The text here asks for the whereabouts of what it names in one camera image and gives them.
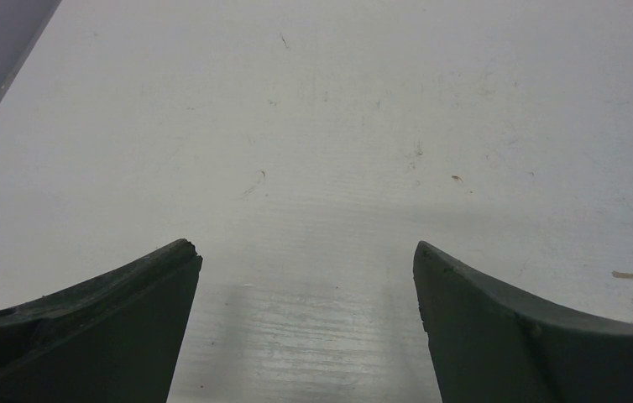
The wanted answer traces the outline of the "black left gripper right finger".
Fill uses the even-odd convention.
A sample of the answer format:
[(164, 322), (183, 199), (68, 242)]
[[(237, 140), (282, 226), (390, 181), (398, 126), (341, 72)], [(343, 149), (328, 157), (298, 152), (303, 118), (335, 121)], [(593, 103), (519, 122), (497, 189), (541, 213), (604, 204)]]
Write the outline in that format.
[(633, 402), (633, 324), (558, 305), (427, 242), (413, 260), (445, 402)]

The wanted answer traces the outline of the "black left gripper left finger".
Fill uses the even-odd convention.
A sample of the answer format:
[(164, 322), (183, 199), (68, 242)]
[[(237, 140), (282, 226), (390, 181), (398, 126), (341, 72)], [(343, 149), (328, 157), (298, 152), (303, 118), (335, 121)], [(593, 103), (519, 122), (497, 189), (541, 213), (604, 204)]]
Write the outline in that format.
[(179, 239), (0, 310), (0, 402), (164, 402), (202, 259)]

